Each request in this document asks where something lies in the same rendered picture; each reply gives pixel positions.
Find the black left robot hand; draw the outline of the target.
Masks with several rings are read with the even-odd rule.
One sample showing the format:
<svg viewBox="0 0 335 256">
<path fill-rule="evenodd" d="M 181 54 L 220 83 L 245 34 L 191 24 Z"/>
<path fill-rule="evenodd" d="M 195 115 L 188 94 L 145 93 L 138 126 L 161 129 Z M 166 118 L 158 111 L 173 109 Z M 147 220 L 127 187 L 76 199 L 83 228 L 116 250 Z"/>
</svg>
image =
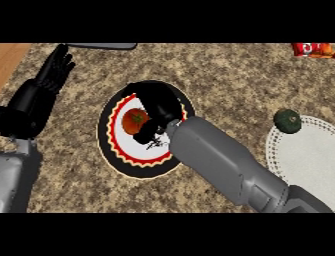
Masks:
<svg viewBox="0 0 335 256">
<path fill-rule="evenodd" d="M 6 106 L 0 106 L 0 135 L 33 139 L 42 133 L 56 96 L 76 66 L 68 45 L 59 44 L 34 78 L 18 88 Z"/>
</svg>

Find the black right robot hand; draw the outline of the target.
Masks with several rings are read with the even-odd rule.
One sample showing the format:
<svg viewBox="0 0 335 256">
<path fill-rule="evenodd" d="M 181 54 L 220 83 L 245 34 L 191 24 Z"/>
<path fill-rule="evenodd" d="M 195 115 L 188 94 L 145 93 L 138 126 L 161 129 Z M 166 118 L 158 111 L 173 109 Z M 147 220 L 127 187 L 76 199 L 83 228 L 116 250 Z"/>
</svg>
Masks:
<svg viewBox="0 0 335 256">
<path fill-rule="evenodd" d="M 145 145 L 154 140 L 158 129 L 166 129 L 172 121 L 183 118 L 182 105 L 169 84 L 160 81 L 130 83 L 124 88 L 123 97 L 132 94 L 136 94 L 150 116 L 133 135 L 133 139 Z"/>
</svg>

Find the red tomato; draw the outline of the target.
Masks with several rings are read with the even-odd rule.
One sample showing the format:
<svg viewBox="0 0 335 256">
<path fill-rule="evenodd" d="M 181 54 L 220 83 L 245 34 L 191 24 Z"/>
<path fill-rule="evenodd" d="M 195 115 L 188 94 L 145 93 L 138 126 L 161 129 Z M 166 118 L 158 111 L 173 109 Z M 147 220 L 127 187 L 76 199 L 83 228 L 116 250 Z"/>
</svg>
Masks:
<svg viewBox="0 0 335 256">
<path fill-rule="evenodd" d="M 121 119 L 121 125 L 124 132 L 129 135 L 135 135 L 145 124 L 145 122 L 150 120 L 150 116 L 147 114 L 147 111 L 141 108 L 132 108 Z"/>
</svg>

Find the black red white plate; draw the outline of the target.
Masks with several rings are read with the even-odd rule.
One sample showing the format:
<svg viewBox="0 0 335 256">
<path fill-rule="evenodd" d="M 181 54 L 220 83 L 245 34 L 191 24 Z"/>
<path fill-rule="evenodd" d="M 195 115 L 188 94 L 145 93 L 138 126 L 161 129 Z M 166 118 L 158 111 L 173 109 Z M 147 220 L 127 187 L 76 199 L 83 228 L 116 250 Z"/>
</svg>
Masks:
<svg viewBox="0 0 335 256">
<path fill-rule="evenodd" d="M 96 138 L 107 163 L 117 172 L 136 179 L 154 179 L 173 171 L 181 161 L 169 150 L 170 139 L 158 129 L 154 140 L 142 145 L 124 132 L 121 119 L 132 108 L 145 110 L 136 94 L 123 97 L 121 89 L 110 98 L 99 117 Z"/>
</svg>

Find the white round placemat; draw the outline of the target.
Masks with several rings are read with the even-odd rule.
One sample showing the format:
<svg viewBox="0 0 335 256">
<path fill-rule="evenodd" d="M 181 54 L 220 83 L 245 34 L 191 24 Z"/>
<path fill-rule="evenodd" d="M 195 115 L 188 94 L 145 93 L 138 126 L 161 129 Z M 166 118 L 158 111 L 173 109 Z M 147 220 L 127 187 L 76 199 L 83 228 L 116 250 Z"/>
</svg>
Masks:
<svg viewBox="0 0 335 256">
<path fill-rule="evenodd" d="M 271 128 L 266 137 L 268 169 L 297 185 L 335 212 L 335 126 L 303 115 L 294 134 Z"/>
</svg>

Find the dark green round vegetable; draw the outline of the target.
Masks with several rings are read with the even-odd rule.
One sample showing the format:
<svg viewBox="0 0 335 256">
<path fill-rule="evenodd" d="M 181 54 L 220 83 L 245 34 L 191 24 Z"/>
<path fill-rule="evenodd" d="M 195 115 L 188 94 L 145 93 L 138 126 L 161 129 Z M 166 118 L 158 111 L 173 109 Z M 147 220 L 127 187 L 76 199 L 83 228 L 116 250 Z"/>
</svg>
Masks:
<svg viewBox="0 0 335 256">
<path fill-rule="evenodd" d="M 294 134 L 302 129 L 302 118 L 291 109 L 279 109 L 274 115 L 274 123 L 278 130 L 285 134 Z"/>
</svg>

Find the red snack bag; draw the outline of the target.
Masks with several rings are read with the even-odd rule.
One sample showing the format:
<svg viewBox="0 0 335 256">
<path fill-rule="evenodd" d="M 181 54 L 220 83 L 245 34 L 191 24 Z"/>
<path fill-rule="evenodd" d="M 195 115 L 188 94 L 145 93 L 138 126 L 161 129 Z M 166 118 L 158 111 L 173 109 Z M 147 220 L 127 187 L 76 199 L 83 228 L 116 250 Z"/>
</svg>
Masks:
<svg viewBox="0 0 335 256">
<path fill-rule="evenodd" d="M 293 43 L 294 55 L 308 58 L 335 58 L 330 43 Z"/>
</svg>

